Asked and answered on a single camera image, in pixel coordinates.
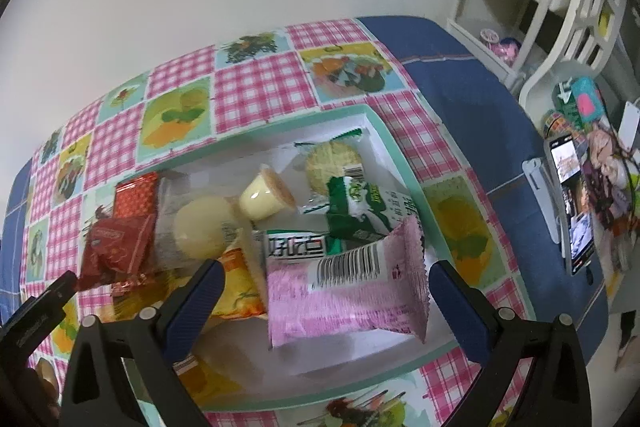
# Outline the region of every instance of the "pink toy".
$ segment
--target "pink toy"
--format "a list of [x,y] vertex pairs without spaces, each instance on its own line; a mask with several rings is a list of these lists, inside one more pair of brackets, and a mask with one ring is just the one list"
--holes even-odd
[[307,263],[269,259],[267,271],[274,347],[374,329],[425,340],[429,290],[415,216],[370,245]]
[[510,68],[518,58],[518,52],[520,51],[515,42],[489,44],[489,49]]

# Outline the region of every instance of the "green item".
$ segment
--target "green item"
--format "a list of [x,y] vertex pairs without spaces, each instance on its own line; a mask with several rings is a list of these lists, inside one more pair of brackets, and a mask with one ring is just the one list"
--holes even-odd
[[282,259],[298,263],[346,250],[343,241],[325,232],[266,230],[262,234],[262,252],[265,259]]
[[571,126],[577,130],[584,130],[582,118],[578,111],[578,104],[575,102],[574,94],[571,90],[572,81],[560,82],[554,87],[552,98],[554,107],[564,114]]
[[373,183],[342,176],[331,178],[328,187],[326,218],[334,237],[371,243],[388,235],[405,217],[418,216],[409,196]]

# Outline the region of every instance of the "red wrapper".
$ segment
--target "red wrapper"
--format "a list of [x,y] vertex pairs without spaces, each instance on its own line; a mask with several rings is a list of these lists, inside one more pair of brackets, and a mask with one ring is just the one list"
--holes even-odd
[[78,289],[122,282],[137,275],[153,238],[156,214],[99,219],[89,229]]
[[[146,216],[156,211],[156,192],[158,190],[158,173],[148,172],[127,182],[116,185],[113,201],[113,217]],[[149,251],[144,258],[140,273],[123,282],[116,282],[111,287],[112,296],[122,296],[129,291],[154,281],[155,271],[153,253]]]
[[113,217],[146,216],[156,211],[158,173],[148,172],[116,185]]

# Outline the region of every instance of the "white shelf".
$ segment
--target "white shelf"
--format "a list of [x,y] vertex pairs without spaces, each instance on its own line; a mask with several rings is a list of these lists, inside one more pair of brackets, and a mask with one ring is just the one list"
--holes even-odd
[[516,73],[500,60],[494,53],[480,42],[470,32],[465,30],[457,22],[447,19],[447,31],[453,35],[465,48],[467,48],[489,71],[498,77],[501,83],[511,74]]

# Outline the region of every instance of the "tablecloth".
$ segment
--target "tablecloth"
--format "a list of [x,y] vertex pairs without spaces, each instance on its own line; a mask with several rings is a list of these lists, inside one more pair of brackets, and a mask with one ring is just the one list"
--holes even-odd
[[[349,70],[337,60],[363,69],[354,78],[347,75],[346,82],[343,73]],[[190,100],[189,109],[197,106],[188,128],[166,126],[181,122],[157,118],[159,107],[174,107],[176,100]],[[183,55],[113,89],[52,133],[34,154],[31,197],[22,205],[28,222],[22,237],[22,299],[38,295],[67,269],[78,272],[84,234],[96,209],[108,210],[113,203],[116,182],[253,126],[354,103],[367,103],[385,121],[432,207],[455,196],[479,216],[494,248],[471,270],[477,273],[476,285],[495,306],[532,317],[510,242],[476,173],[405,67],[367,24],[349,19],[288,26]],[[87,314],[110,315],[110,302],[108,287],[79,293],[67,309],[72,325]],[[52,340],[55,333],[31,363],[49,359],[63,382],[68,346]],[[425,425],[424,418],[432,425],[444,422],[478,370],[455,348],[389,383],[413,382],[411,402],[402,402],[410,411],[405,424]],[[524,363],[505,408],[514,402],[525,373]],[[291,414],[210,413],[209,418],[212,425],[270,426],[288,425]],[[413,416],[421,423],[410,422]]]

